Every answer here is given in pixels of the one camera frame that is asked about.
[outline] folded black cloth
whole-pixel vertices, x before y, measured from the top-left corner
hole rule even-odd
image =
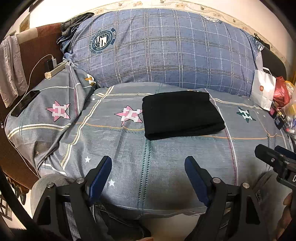
[[[145,137],[149,140],[208,135],[225,128],[209,94],[204,92],[178,91],[146,96],[142,109]]]

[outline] hanging towel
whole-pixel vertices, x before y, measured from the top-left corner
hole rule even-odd
[[[16,36],[8,36],[0,45],[0,94],[9,107],[28,88]]]

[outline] blue clamp pad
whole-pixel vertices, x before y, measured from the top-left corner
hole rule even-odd
[[[200,168],[193,156],[185,159],[185,171],[200,202],[209,206],[212,191],[211,175],[206,169]]]
[[[94,169],[91,169],[86,175],[85,192],[89,196],[89,205],[93,205],[99,200],[105,184],[108,180],[111,169],[111,158],[108,156],[104,156],[98,166]]]

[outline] plaid pattern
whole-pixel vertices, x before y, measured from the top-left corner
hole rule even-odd
[[[117,32],[114,44],[92,53],[92,37],[112,28]],[[249,96],[258,44],[245,31],[196,13],[128,9],[82,22],[73,37],[72,54],[66,56],[100,87],[161,82]]]

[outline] white cable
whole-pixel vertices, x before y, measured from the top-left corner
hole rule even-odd
[[[49,55],[52,57],[52,59],[54,59],[54,57],[53,57],[52,54],[47,54],[47,55],[45,55],[44,57],[42,57],[42,58],[37,62],[37,64],[39,64],[39,62],[40,62],[42,59],[44,59],[45,57],[47,57],[47,56],[49,56]],[[28,92],[28,90],[29,90],[29,87],[30,87],[30,81],[31,81],[31,76],[32,76],[33,70],[35,69],[35,67],[37,66],[37,64],[35,64],[34,68],[33,68],[32,71],[31,71],[31,74],[30,74],[30,77],[29,77],[28,88],[27,88],[25,94],[23,95],[23,97],[21,98],[21,100],[15,105],[15,107],[12,108],[12,110],[8,113],[7,117],[5,118],[5,121],[4,121],[4,128],[6,127],[6,122],[7,122],[7,118],[8,118],[8,116],[9,116],[9,115],[11,114],[11,112],[16,108],[16,106],[17,106],[17,105],[23,100],[23,98],[26,96],[26,94],[27,94],[27,92]],[[14,146],[13,142],[12,142],[11,140],[9,140],[9,138],[8,138],[7,135],[6,135],[6,137],[7,137],[8,141],[10,142],[10,144],[13,146],[13,148],[14,148],[15,150],[17,150],[17,152],[19,153],[19,155],[21,156],[21,158],[24,160],[24,162],[25,162],[25,164],[27,165],[27,167],[32,171],[32,169],[28,166],[27,162],[25,161],[25,159],[23,158],[23,156],[21,155],[21,153],[20,153],[20,152],[18,151],[18,149]]]

